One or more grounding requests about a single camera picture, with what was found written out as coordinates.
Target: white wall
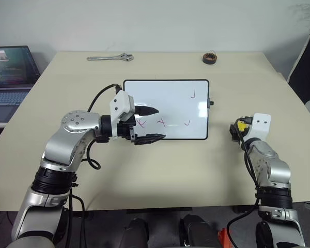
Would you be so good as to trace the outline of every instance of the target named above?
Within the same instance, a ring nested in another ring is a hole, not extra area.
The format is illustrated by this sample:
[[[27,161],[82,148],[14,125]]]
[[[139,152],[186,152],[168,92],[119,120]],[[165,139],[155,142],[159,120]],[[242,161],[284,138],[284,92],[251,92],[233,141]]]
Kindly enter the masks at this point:
[[[26,44],[42,71],[59,50],[264,51],[287,76],[310,0],[0,0],[0,45]]]

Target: beige table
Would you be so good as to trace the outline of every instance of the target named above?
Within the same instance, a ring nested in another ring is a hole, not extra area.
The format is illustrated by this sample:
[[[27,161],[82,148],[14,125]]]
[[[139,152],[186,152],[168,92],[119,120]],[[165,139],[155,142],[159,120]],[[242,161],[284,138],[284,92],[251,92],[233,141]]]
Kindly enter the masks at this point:
[[[268,143],[292,171],[294,201],[310,200],[310,114],[263,53],[133,53],[131,62],[86,61],[94,52],[59,52],[0,136],[0,210],[17,211],[33,181],[45,144],[70,110],[86,110],[94,95],[125,79],[208,79],[215,105],[205,141],[126,140],[95,144],[101,170],[82,163],[74,193],[87,209],[251,204],[255,189],[243,153],[231,141],[231,122],[254,112],[272,116]],[[93,111],[109,113],[114,91]]]

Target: laptop keyboard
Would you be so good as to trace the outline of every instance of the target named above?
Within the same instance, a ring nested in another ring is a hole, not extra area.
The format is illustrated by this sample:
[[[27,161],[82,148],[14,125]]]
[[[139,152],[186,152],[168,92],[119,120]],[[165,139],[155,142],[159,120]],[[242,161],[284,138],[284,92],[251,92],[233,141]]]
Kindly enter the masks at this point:
[[[0,105],[20,105],[28,92],[0,92]]]

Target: orange object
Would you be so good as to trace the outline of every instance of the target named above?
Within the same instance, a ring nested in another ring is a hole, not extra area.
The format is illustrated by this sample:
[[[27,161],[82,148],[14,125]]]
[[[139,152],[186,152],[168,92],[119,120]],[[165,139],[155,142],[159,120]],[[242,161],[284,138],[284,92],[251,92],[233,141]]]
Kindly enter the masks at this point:
[[[221,231],[218,232],[218,239],[220,243],[222,244],[223,248],[232,248],[233,245],[231,241],[229,240],[229,237],[227,235],[226,228],[223,228]]]

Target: whiteboard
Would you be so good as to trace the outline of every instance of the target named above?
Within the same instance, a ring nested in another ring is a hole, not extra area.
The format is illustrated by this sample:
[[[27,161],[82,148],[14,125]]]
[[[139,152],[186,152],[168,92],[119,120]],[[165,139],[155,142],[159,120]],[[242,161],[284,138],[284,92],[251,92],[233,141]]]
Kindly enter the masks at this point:
[[[149,116],[135,115],[135,133],[165,134],[165,139],[205,140],[208,137],[208,80],[125,80],[134,104],[156,108]]]

